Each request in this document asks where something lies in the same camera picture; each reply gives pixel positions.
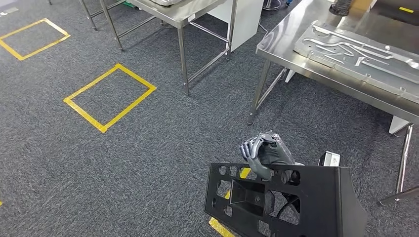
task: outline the gray carpet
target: gray carpet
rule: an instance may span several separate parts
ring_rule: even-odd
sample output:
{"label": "gray carpet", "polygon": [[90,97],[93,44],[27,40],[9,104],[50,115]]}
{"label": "gray carpet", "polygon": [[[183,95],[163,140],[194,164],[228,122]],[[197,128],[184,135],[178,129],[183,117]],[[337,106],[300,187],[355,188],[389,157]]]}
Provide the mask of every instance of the gray carpet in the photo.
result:
{"label": "gray carpet", "polygon": [[[120,52],[103,15],[94,19],[95,32],[78,1],[53,3],[17,1],[8,6],[19,11],[0,18],[0,35],[43,18],[71,34],[24,61],[0,48],[0,236],[219,236],[203,212],[209,163],[242,162],[238,145],[270,129],[299,162],[315,165],[325,150],[341,154],[369,214],[366,236],[419,236],[418,197],[377,205],[395,189],[403,143],[387,133],[391,115],[295,75],[274,88],[254,125],[246,125],[263,65],[254,54],[262,30],[185,96],[176,29],[153,20],[122,38]],[[100,8],[86,3],[92,12]],[[265,12],[262,24],[272,29],[290,9]],[[120,32],[148,17],[126,6],[110,12]],[[220,32],[227,27],[210,16],[200,22]],[[60,37],[36,27],[5,41],[23,55]],[[193,27],[185,31],[194,72],[223,42]],[[63,99],[116,63],[157,89],[101,133]],[[279,70],[276,65],[270,76]],[[144,92],[136,83],[118,73],[74,101],[106,123]],[[419,182],[418,135],[415,130],[407,188]]]}

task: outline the robotic hand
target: robotic hand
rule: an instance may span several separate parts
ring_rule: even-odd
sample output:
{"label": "robotic hand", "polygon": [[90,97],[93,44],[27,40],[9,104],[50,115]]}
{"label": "robotic hand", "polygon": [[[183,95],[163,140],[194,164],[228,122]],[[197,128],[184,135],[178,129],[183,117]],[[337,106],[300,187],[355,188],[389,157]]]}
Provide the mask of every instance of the robotic hand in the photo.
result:
{"label": "robotic hand", "polygon": [[[260,133],[245,141],[240,146],[243,158],[249,163],[252,171],[264,180],[271,180],[272,170],[264,164],[295,165],[291,153],[278,134],[272,131]],[[284,183],[291,179],[293,172],[286,171],[281,177]]]}

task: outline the stainless steel table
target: stainless steel table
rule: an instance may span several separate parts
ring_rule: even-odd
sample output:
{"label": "stainless steel table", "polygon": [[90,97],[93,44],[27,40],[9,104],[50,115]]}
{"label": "stainless steel table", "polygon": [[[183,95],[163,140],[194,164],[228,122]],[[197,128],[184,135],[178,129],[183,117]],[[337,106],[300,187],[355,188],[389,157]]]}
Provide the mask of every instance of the stainless steel table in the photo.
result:
{"label": "stainless steel table", "polygon": [[[380,89],[333,68],[312,61],[294,52],[294,44],[315,20],[338,29],[354,32],[372,40],[392,45],[409,52],[419,53],[419,28],[392,20],[374,13],[352,9],[346,17],[329,13],[331,2],[327,0],[302,0],[264,39],[257,45],[256,54],[266,59],[262,75],[251,104],[248,123],[252,124],[256,110],[280,79],[286,82],[294,73],[299,73],[345,94],[364,101],[392,115],[407,120],[408,129],[401,159],[397,191],[403,189],[406,156],[413,123],[419,123],[419,104],[396,94]],[[277,78],[262,94],[271,63],[284,66]]]}
{"label": "stainless steel table", "polygon": [[[109,15],[109,9],[125,2],[125,0],[121,0],[116,2],[113,5],[106,6],[104,0],[99,0],[100,4],[102,5],[102,10],[98,11],[94,14],[90,14],[89,10],[87,9],[84,0],[80,0],[84,11],[87,14],[87,18],[90,20],[93,29],[96,30],[96,26],[92,20],[92,17],[97,16],[101,13],[104,13],[106,18],[108,19],[109,24],[111,25],[111,29],[114,33],[115,40],[117,41],[118,47],[122,50],[122,45],[120,42],[120,38],[127,35],[128,33],[132,32],[133,30],[141,27],[142,25],[148,23],[149,21],[153,20],[154,18],[160,18],[163,22],[167,22],[168,24],[177,28],[178,37],[179,37],[179,47],[180,47],[180,61],[182,66],[182,74],[183,74],[183,86],[185,90],[185,94],[189,94],[189,83],[195,79],[198,75],[200,75],[205,69],[211,66],[214,62],[220,59],[223,55],[227,55],[227,58],[230,57],[231,54],[231,42],[233,38],[233,30],[234,30],[234,21],[236,17],[236,8],[237,8],[237,0],[233,0],[232,10],[231,10],[231,18],[230,24],[227,32],[227,37],[223,37],[214,33],[207,28],[198,25],[197,23],[193,22],[194,20],[198,19],[199,17],[203,16],[204,14],[208,13],[209,11],[213,10],[217,6],[226,2],[226,0],[183,0],[177,4],[171,6],[161,6],[158,5],[150,0],[130,0],[129,2],[137,6],[138,8],[150,13],[151,17],[147,18],[146,20],[140,22],[139,24],[135,25],[131,29],[126,30],[123,33],[118,34],[115,30],[115,26],[113,24],[112,18]],[[210,35],[219,38],[220,40],[226,42],[226,49],[222,51],[219,55],[213,58],[210,62],[204,65],[201,69],[199,69],[196,73],[194,73],[190,78],[188,77],[187,67],[186,67],[186,59],[185,59],[185,47],[183,42],[183,28],[191,24]]]}

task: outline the yellow sticker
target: yellow sticker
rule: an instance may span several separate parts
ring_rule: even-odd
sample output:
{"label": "yellow sticker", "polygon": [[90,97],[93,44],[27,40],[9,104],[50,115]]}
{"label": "yellow sticker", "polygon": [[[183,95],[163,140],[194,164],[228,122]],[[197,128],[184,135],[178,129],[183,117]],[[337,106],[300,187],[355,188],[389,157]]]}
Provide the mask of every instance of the yellow sticker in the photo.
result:
{"label": "yellow sticker", "polygon": [[414,11],[413,10],[411,10],[411,9],[408,9],[408,8],[404,8],[404,7],[399,7],[399,10],[402,10],[402,11],[406,11],[406,12],[408,12],[408,13],[413,13]]}
{"label": "yellow sticker", "polygon": [[[240,173],[240,178],[245,179],[248,174],[250,173],[250,168],[244,168]],[[227,191],[225,195],[226,199],[230,199],[230,190]],[[222,224],[220,224],[215,218],[211,217],[209,220],[209,225],[214,228],[220,235],[223,237],[235,237],[227,228],[225,228]]]}

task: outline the black hose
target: black hose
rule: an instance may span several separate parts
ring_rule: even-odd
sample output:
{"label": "black hose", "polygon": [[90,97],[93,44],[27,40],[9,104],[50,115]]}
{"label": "black hose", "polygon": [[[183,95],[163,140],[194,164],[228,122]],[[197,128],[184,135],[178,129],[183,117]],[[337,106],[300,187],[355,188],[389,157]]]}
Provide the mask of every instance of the black hose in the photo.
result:
{"label": "black hose", "polygon": [[352,0],[336,0],[330,5],[329,12],[337,16],[347,16],[349,14],[349,7]]}

